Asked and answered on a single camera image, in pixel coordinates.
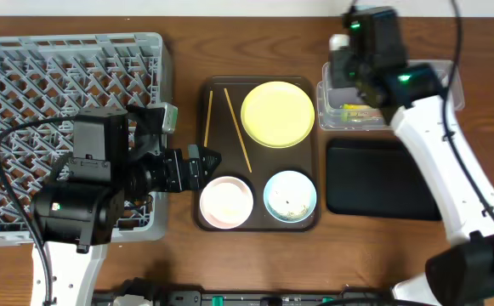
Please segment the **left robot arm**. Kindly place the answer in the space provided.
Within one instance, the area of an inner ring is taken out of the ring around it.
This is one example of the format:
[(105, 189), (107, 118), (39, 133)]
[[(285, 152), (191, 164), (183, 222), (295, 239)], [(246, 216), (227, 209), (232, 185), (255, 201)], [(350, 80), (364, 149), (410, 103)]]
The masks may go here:
[(73, 151), (62, 161), (69, 176), (52, 176), (32, 200), (50, 269), (50, 297), (39, 285), (31, 300), (43, 305), (87, 305), (126, 202), (152, 193), (204, 188), (222, 156), (198, 144), (162, 145), (168, 106), (85, 108), (73, 120)]

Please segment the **light blue bowl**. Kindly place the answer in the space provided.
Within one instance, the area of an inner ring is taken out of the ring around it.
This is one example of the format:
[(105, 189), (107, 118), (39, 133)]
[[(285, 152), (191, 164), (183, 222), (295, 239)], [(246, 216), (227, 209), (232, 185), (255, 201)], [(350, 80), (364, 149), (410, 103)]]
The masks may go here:
[(273, 175), (264, 187), (263, 200), (269, 214), (280, 222), (304, 221), (315, 210), (317, 192), (305, 174), (286, 170)]

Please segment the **white napkin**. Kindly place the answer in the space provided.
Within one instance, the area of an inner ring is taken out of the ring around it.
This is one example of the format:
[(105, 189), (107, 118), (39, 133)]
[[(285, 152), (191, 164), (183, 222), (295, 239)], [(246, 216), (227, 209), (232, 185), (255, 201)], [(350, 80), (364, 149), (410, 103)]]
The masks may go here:
[(349, 36), (345, 34), (333, 34), (328, 42), (330, 51), (337, 51), (349, 46)]

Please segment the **yellow green snack wrapper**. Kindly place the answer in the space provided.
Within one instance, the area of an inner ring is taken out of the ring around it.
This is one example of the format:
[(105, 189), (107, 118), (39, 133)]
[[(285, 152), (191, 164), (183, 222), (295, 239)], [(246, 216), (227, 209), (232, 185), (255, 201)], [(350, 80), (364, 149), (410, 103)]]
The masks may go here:
[(379, 122), (382, 119), (381, 112), (369, 105), (345, 104), (342, 106), (341, 120), (343, 122)]

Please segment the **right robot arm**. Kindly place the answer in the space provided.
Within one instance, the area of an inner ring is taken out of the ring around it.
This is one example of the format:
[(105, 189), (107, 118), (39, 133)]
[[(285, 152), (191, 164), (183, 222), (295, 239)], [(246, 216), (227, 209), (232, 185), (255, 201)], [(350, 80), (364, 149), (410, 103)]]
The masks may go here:
[(380, 110), (409, 151), (439, 208), (451, 244), (422, 274), (392, 288), (403, 302), (466, 305), (494, 297), (494, 188), (457, 123), (456, 66), (450, 60), (402, 62), (392, 53), (370, 67), (352, 48), (332, 47), (328, 75)]

